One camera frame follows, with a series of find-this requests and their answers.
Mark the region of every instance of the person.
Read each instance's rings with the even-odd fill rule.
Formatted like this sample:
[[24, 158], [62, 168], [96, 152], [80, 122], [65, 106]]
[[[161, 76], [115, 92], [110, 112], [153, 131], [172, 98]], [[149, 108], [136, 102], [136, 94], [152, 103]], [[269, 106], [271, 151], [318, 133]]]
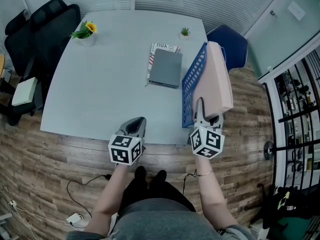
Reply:
[[[195, 157], [203, 215], [161, 170], [150, 183], [139, 166], [125, 189], [129, 166], [119, 164], [104, 188], [84, 231], [71, 231], [67, 240], [253, 240], [228, 211], [210, 160]], [[112, 215], [118, 213], [112, 230]]]

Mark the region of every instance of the white flower pot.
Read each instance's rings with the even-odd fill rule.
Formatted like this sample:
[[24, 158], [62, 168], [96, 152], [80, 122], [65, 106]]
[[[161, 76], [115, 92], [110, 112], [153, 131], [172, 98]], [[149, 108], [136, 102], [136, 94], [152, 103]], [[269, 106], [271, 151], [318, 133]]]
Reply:
[[189, 39], [189, 35], [183, 35], [180, 33], [180, 39], [181, 40], [188, 40]]
[[95, 38], [95, 35], [92, 34], [90, 35], [89, 37], [87, 38], [84, 38], [84, 39], [80, 39], [80, 43], [84, 46], [84, 47], [91, 47], [95, 44], [95, 41], [96, 41], [96, 38]]

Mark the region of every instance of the magazine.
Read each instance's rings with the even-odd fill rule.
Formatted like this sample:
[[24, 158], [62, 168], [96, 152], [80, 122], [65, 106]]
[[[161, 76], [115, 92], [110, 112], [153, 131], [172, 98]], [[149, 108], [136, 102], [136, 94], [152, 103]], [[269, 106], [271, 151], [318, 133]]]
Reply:
[[177, 54], [181, 53], [179, 46], [153, 42], [151, 45], [151, 52], [150, 52], [149, 63], [148, 63], [148, 71], [146, 74], [147, 80], [149, 80], [149, 78], [150, 78], [152, 64], [154, 63], [154, 59], [155, 59], [156, 49], [162, 49], [162, 50], [166, 50], [166, 51], [177, 53]]

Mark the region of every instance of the black shoe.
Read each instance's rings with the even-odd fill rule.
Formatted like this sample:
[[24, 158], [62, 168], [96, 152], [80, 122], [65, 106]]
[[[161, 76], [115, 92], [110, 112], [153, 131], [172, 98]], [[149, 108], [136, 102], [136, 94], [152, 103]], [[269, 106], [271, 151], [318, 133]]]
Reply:
[[139, 179], [146, 179], [147, 171], [143, 166], [139, 166], [137, 169], [135, 169], [134, 177]]
[[162, 181], [165, 182], [167, 178], [167, 172], [165, 170], [161, 170], [158, 174], [154, 177], [154, 181]]

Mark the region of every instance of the black pants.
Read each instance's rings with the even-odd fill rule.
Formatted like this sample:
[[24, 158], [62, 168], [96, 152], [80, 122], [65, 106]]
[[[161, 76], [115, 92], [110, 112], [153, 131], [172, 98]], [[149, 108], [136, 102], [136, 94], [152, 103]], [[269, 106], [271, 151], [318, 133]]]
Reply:
[[134, 178], [123, 193], [119, 212], [133, 203], [149, 198], [170, 199], [184, 205], [191, 212], [196, 211], [192, 203], [170, 183], [163, 180], [153, 180], [150, 183], [150, 189], [147, 186], [144, 179]]

